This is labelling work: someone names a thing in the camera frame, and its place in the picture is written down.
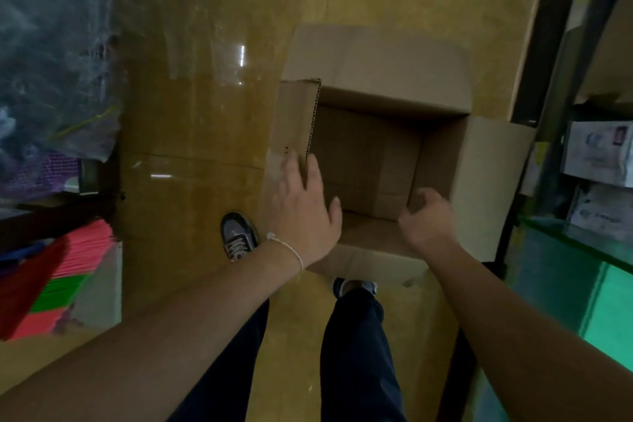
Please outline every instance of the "sneaker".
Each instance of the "sneaker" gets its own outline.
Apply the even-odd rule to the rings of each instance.
[[[255,226],[240,212],[229,212],[222,218],[220,234],[226,256],[231,260],[239,260],[258,245]]]
[[[343,296],[345,285],[348,282],[354,282],[354,281],[348,280],[348,279],[342,279],[341,277],[336,277],[336,279],[332,280],[332,283],[330,284],[330,288],[332,289],[332,293],[334,294],[334,297],[341,298]],[[372,294],[374,297],[376,297],[376,292],[378,291],[378,285],[376,285],[376,282],[369,282],[367,280],[361,280],[361,281],[355,281],[355,282],[362,282],[363,288],[367,290],[370,294]]]

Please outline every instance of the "leg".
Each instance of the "leg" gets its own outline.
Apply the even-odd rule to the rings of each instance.
[[[337,300],[321,348],[322,421],[406,420],[383,317],[363,287]]]
[[[253,371],[268,321],[268,301],[243,325],[168,422],[244,422]]]

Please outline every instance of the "jeans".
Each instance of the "jeans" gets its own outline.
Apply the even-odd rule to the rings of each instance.
[[[169,418],[243,422],[269,302],[244,324]],[[364,288],[337,300],[321,346],[321,420],[405,421],[402,394],[382,320]]]

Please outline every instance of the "person's left hand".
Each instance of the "person's left hand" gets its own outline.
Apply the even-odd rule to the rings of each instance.
[[[308,180],[303,186],[297,153],[284,161],[277,193],[273,196],[271,230],[303,259],[305,267],[324,258],[341,237],[343,211],[338,197],[329,211],[323,198],[323,181],[314,154],[308,155]]]

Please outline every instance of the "white bracelet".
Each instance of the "white bracelet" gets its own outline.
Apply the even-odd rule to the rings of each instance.
[[[301,258],[301,256],[299,255],[299,252],[297,252],[296,250],[294,250],[289,243],[284,242],[283,240],[279,240],[277,238],[277,236],[275,234],[273,234],[272,232],[268,232],[268,234],[266,234],[266,239],[267,240],[274,240],[275,242],[279,242],[281,245],[289,248],[290,250],[292,250],[292,253],[294,255],[297,256],[297,258],[299,259],[299,264],[301,264],[301,270],[304,270],[305,267],[303,266],[303,259]]]

